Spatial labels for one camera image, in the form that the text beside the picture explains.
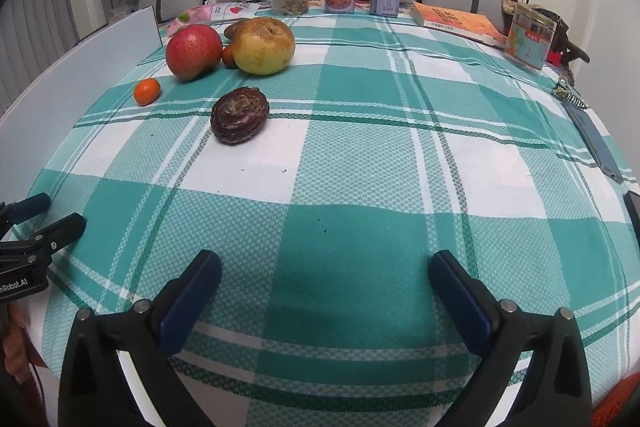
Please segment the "person's left hand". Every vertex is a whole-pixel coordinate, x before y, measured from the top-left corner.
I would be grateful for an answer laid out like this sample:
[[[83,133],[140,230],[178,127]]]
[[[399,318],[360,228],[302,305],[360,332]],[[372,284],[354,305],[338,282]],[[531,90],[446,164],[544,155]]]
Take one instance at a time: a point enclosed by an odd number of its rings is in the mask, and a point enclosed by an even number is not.
[[[18,385],[30,378],[29,361],[25,341],[25,321],[17,303],[9,304],[9,332],[2,340],[6,373]]]

